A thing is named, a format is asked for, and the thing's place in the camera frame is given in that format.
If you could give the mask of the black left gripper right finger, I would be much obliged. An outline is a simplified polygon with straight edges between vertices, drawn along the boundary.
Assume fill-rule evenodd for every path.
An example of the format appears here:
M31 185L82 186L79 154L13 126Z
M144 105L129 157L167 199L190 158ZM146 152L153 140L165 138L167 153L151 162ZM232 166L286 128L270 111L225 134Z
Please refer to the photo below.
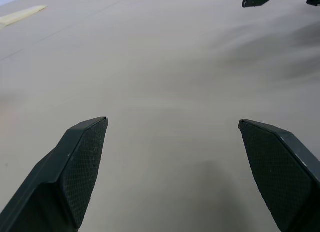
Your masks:
M320 160L291 132L242 119L258 190L281 232L320 232Z

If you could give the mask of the pale yellow tape strip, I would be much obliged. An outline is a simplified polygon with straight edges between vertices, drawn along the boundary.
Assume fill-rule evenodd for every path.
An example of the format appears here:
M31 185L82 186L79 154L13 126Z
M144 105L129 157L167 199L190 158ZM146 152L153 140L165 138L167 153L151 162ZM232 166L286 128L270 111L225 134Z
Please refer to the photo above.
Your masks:
M21 20L24 20L40 11L43 11L47 7L47 5L38 5L2 16L0 17L0 30Z

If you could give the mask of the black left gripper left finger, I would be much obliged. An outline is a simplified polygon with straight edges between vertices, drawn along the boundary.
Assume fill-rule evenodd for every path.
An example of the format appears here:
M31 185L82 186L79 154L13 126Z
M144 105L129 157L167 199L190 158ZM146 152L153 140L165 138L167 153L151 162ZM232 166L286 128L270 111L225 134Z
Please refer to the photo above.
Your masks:
M78 232L98 178L107 117L69 128L0 213L0 232Z

